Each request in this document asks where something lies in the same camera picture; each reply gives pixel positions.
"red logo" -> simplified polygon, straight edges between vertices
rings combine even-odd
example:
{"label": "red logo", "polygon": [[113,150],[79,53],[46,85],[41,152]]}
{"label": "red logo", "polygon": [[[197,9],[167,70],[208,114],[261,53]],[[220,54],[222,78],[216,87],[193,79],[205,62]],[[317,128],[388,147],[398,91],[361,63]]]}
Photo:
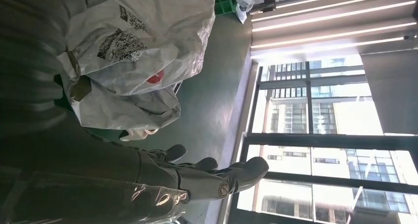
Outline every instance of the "red logo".
{"label": "red logo", "polygon": [[164,77],[164,71],[159,71],[156,75],[150,77],[147,82],[149,83],[158,83]]}

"concrete floor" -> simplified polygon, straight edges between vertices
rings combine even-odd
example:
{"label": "concrete floor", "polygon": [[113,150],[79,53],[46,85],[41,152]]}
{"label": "concrete floor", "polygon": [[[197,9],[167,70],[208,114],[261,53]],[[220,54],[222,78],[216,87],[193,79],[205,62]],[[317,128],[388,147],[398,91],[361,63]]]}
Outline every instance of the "concrete floor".
{"label": "concrete floor", "polygon": [[[178,93],[181,117],[143,141],[123,143],[143,149],[167,149],[183,144],[187,155],[180,162],[197,162],[211,156],[226,167],[231,162],[248,74],[251,24],[234,14],[217,16],[200,74],[185,80]],[[120,131],[94,130],[117,140]],[[220,202],[188,205],[185,217],[194,224],[216,223]]]}

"wall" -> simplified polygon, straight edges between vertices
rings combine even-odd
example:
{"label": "wall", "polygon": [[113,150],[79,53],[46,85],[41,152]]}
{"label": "wall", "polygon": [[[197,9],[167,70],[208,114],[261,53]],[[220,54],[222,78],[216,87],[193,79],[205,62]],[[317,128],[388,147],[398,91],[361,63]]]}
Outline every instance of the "wall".
{"label": "wall", "polygon": [[418,50],[361,58],[383,132],[418,134]]}

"green plastic bin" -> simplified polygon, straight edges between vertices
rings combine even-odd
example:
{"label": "green plastic bin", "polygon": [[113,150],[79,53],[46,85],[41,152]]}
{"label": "green plastic bin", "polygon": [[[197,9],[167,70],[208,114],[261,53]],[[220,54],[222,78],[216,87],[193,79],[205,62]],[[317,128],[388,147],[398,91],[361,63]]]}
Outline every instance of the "green plastic bin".
{"label": "green plastic bin", "polygon": [[215,0],[215,14],[233,13],[236,6],[237,2],[235,0]]}

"black print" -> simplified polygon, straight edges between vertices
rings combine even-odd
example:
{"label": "black print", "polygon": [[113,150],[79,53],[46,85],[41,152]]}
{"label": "black print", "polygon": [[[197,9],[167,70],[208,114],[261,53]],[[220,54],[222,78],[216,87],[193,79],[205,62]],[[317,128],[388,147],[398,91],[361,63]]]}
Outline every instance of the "black print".
{"label": "black print", "polygon": [[102,43],[97,56],[107,61],[136,61],[146,49],[138,37],[118,29]]}
{"label": "black print", "polygon": [[106,59],[106,54],[109,51],[110,47],[112,46],[112,43],[115,41],[115,39],[118,37],[119,34],[121,34],[122,30],[118,29],[113,33],[112,35],[108,36],[104,42],[101,44],[99,52],[97,53],[97,57]]}
{"label": "black print", "polygon": [[120,9],[120,18],[129,23],[132,27],[134,27],[135,30],[143,30],[148,35],[151,36],[152,41],[155,41],[157,39],[156,36],[153,36],[149,33],[148,28],[146,27],[145,23],[143,23],[141,20],[139,20],[135,15],[133,15],[131,12],[127,11],[124,7],[119,6]]}

